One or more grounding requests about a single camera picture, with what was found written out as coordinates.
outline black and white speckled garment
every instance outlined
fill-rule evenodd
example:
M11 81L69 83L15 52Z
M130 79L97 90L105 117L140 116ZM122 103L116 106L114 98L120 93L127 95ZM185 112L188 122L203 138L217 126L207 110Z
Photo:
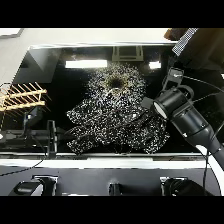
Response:
M71 150L82 154L111 143L146 153L159 150L169 138L166 121L140 106L145 82L137 68L111 64L91 75L90 98L67 112L76 125L70 132L76 137L68 143ZM111 86L114 80L120 82L119 88Z

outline floor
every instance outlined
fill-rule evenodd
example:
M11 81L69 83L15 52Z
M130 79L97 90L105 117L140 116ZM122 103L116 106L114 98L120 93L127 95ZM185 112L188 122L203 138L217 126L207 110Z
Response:
M0 39L0 84L11 82L30 45L77 42L169 42L168 28L26 28L20 37Z

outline striped object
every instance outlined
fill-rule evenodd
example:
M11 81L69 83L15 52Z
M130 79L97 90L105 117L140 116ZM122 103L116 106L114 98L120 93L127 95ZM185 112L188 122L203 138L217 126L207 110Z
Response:
M180 38L180 40L177 42L177 44L174 46L172 51L177 55L180 56L181 52L184 50L185 46L187 45L188 41L191 39L191 37L194 35L194 33L199 28L189 28L187 32Z

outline sequined garment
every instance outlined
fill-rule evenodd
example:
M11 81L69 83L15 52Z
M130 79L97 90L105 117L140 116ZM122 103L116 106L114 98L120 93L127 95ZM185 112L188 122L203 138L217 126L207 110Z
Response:
M111 143L154 153L169 138L166 121L140 106L145 82L136 68L111 64L98 69L88 90L90 98L67 112L76 125L71 131L75 139L68 146L77 155Z

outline glossy black tabletop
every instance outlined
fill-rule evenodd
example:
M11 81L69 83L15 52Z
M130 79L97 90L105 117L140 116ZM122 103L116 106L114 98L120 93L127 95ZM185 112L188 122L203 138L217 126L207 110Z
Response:
M123 88L122 86L124 85L128 88L131 84L125 80L130 78L130 74L133 73L135 75L132 77L132 81L144 84L142 87L143 91L141 93L136 91L136 94L139 94L140 98L146 96L154 99L161 91L162 81L172 65L174 56L172 48L173 45L169 44L30 49L27 51L14 77L13 84L37 82L42 88L47 89L48 95L52 99L52 101L47 100L47 106L51 112L46 110L43 119L33 129L46 129L47 120L55 120L57 127L67 131L74 127L67 112L83 101L93 97L94 94L91 92L90 80L93 79L95 74L102 73L101 67L104 67L104 71L107 71L107 76L113 76L114 78L112 81L110 79L110 82L105 81L106 76L99 79L99 82L102 84L101 89L110 87L114 88L115 90L113 91L116 92ZM93 61L95 61L94 68L90 66L90 63ZM117 79L118 71L125 74L122 80ZM224 87L224 80L220 72L217 71L194 71L188 69L185 70L185 75ZM192 80L184 79L182 84L193 88L195 92L194 99L217 92L212 87ZM214 129L224 119L222 94L209 96L195 103L195 107L210 122ZM14 119L6 116L3 121L2 130L22 129L22 120L22 116ZM157 152L197 152L197 150L184 141L182 136L169 122L166 124L166 131L170 137ZM221 142L224 141L223 133L221 131L218 136ZM116 147L120 148L120 146L116 145L92 147L88 152L107 153L113 151ZM59 145L58 151L72 152L67 144Z

